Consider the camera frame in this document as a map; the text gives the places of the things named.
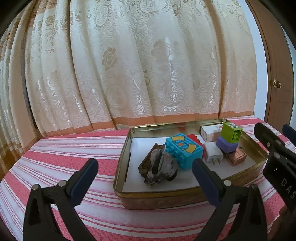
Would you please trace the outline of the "purple cube block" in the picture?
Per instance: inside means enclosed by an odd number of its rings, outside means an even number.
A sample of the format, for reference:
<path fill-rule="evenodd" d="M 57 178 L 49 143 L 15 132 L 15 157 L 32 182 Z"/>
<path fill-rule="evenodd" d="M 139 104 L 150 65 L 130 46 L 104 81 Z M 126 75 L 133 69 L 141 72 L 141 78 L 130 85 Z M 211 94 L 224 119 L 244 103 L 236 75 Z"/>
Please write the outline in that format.
<path fill-rule="evenodd" d="M 217 138 L 216 145 L 226 154 L 235 152 L 238 147 L 238 143 L 230 144 L 223 137 Z"/>

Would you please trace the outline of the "green toy brick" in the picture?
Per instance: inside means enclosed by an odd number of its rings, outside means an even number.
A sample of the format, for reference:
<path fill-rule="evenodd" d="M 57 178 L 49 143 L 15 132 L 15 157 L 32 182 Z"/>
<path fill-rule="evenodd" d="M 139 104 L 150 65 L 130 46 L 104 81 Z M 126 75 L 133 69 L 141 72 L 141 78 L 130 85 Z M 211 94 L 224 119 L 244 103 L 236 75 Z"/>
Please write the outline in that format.
<path fill-rule="evenodd" d="M 221 137 L 229 144 L 238 143 L 243 129 L 234 123 L 226 122 L 222 125 Z"/>

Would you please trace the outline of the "brown wooden door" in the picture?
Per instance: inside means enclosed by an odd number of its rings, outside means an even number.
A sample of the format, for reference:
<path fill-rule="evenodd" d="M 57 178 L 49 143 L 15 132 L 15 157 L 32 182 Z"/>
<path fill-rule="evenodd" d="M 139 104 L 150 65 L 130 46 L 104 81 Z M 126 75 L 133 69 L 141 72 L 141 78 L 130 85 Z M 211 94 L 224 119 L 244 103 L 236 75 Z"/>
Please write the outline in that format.
<path fill-rule="evenodd" d="M 246 2 L 262 38 L 267 63 L 267 106 L 264 121 L 282 131 L 292 118 L 294 77 L 290 50 L 284 31 L 276 17 L 260 1 Z M 273 87 L 273 80 L 281 89 Z"/>

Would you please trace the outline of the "red toy brick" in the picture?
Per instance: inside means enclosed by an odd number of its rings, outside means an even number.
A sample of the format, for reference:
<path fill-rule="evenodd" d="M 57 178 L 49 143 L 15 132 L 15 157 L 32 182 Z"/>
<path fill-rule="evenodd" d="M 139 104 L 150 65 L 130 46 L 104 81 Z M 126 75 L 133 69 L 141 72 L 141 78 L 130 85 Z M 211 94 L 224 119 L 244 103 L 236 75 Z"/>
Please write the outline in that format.
<path fill-rule="evenodd" d="M 201 143 L 201 141 L 197 138 L 195 134 L 189 134 L 187 135 L 187 137 L 193 140 L 195 143 L 197 143 L 199 146 L 201 146 L 204 149 L 204 145 Z"/>

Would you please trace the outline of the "copper engraved tin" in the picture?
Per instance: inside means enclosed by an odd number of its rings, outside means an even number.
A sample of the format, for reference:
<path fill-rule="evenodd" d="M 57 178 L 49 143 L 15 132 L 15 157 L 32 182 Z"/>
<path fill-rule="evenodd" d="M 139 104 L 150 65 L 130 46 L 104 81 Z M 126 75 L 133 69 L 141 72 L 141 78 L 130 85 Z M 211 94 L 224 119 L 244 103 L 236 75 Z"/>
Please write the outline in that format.
<path fill-rule="evenodd" d="M 236 166 L 245 161 L 247 154 L 241 149 L 237 147 L 234 152 L 225 154 L 226 159 L 232 166 Z"/>

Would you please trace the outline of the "white charger plug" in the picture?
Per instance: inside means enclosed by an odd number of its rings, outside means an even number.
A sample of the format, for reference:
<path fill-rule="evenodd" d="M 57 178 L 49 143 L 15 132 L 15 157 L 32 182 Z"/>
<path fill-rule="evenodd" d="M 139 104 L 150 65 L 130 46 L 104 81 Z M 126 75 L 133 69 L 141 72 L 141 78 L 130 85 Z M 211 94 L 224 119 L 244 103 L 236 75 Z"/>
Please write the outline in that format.
<path fill-rule="evenodd" d="M 219 165 L 221 164 L 221 161 L 224 158 L 224 154 L 222 150 L 216 145 L 215 142 L 206 142 L 204 144 L 205 148 L 205 162 L 206 163 L 212 163 L 215 165 L 218 163 Z"/>

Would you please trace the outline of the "brass door knob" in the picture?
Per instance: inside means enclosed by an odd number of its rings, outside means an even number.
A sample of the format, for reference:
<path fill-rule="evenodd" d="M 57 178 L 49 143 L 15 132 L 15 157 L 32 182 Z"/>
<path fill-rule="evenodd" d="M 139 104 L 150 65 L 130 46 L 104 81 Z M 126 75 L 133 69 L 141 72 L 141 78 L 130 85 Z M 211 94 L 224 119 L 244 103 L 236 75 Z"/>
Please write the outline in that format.
<path fill-rule="evenodd" d="M 281 89 L 281 82 L 276 79 L 273 80 L 273 87 L 277 89 Z"/>

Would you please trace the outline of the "cream floral curtain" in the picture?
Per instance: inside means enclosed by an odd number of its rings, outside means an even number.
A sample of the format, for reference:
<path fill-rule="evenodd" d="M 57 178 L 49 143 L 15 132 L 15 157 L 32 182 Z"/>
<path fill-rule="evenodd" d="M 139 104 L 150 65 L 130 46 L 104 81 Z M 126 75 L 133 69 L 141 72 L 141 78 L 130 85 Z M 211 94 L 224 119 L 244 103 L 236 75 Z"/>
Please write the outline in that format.
<path fill-rule="evenodd" d="M 1 34 L 1 175 L 41 137 L 250 115 L 238 1 L 30 1 Z"/>

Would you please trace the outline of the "brown wooden comb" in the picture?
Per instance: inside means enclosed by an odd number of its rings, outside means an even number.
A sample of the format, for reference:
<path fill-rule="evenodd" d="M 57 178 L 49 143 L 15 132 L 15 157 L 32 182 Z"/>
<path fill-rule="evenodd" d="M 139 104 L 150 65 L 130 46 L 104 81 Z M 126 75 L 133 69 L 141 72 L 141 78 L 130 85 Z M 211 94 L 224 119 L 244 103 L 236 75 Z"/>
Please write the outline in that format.
<path fill-rule="evenodd" d="M 138 172 L 140 173 L 141 177 L 145 177 L 150 169 L 151 166 L 151 153 L 153 150 L 165 150 L 165 145 L 159 145 L 158 143 L 155 143 L 154 146 L 151 148 L 151 150 L 148 152 L 146 157 L 143 159 L 143 161 L 138 166 Z"/>

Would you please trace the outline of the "white cork-sided box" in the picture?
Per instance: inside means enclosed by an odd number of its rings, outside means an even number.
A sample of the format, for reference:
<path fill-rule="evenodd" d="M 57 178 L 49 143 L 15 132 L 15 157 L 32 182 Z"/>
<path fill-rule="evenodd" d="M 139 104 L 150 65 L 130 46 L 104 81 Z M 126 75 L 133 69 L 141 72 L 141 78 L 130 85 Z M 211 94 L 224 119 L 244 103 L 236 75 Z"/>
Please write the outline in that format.
<path fill-rule="evenodd" d="M 205 142 L 215 142 L 222 131 L 222 124 L 201 126 L 200 135 Z"/>

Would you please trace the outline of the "grey rock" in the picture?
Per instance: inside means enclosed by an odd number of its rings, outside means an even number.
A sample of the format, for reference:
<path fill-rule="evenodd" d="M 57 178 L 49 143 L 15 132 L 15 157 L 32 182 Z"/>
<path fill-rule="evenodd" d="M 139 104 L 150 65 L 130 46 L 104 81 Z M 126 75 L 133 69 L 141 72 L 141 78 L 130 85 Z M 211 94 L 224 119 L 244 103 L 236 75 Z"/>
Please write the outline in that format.
<path fill-rule="evenodd" d="M 173 181 L 178 174 L 177 161 L 166 151 L 155 149 L 151 153 L 150 166 L 145 176 L 146 185 L 155 185 L 164 180 Z"/>

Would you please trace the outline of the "gold metal tin tray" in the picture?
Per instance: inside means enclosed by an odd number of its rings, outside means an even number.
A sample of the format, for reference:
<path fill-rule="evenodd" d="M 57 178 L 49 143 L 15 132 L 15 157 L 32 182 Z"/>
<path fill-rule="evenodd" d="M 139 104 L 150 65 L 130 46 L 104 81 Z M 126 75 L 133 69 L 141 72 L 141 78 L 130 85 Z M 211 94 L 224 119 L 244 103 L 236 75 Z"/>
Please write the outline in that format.
<path fill-rule="evenodd" d="M 181 190 L 164 191 L 164 192 L 123 192 L 123 185 L 126 180 L 127 169 L 130 162 L 130 148 L 132 138 L 157 138 L 169 137 L 178 133 L 199 134 L 201 126 L 222 124 L 224 119 L 190 121 L 186 123 L 165 123 L 148 126 L 136 126 L 128 131 L 125 143 L 123 145 L 116 175 L 113 183 L 115 194 L 121 200 L 123 206 L 133 210 L 153 210 L 172 208 L 183 205 L 195 204 L 206 200 L 200 186 Z M 255 165 L 230 178 L 236 186 L 243 186 L 259 176 L 263 165 L 267 160 L 267 153 L 246 133 L 242 133 L 239 141 L 239 147 L 255 161 Z"/>

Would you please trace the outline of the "blue toy brick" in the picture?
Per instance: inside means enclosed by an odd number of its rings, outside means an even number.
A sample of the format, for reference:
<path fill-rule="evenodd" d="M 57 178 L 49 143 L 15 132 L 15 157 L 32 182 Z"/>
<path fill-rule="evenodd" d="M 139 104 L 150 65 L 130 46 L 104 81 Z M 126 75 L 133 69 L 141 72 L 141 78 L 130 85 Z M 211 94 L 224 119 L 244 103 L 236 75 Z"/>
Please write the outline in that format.
<path fill-rule="evenodd" d="M 204 148 L 187 135 L 179 133 L 166 138 L 165 151 L 178 163 L 179 168 L 187 171 L 195 159 L 202 159 Z"/>

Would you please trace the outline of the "white paper tray liner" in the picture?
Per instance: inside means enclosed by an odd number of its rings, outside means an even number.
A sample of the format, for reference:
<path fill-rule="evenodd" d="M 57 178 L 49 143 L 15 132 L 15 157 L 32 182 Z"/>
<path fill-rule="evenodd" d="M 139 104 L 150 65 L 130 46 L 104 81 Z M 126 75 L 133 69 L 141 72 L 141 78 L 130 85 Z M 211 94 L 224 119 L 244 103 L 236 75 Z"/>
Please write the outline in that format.
<path fill-rule="evenodd" d="M 141 177 L 140 173 L 138 172 L 138 166 L 146 157 L 154 144 L 158 143 L 159 145 L 165 145 L 166 138 L 168 137 L 132 138 L 130 160 L 127 169 L 126 180 L 123 185 L 123 192 L 164 192 L 199 186 L 197 179 L 192 172 L 192 168 L 184 171 L 180 169 L 179 166 L 178 174 L 173 181 L 164 180 L 163 182 L 152 186 L 146 185 L 144 183 L 145 177 Z M 244 162 L 236 166 L 232 166 L 225 156 L 220 165 L 218 163 L 215 165 L 212 163 L 206 163 L 204 158 L 202 158 L 202 161 L 211 171 L 216 172 L 216 174 L 218 174 L 221 179 L 230 178 L 230 176 L 245 171 L 255 165 L 255 161 L 250 157 L 246 157 Z"/>

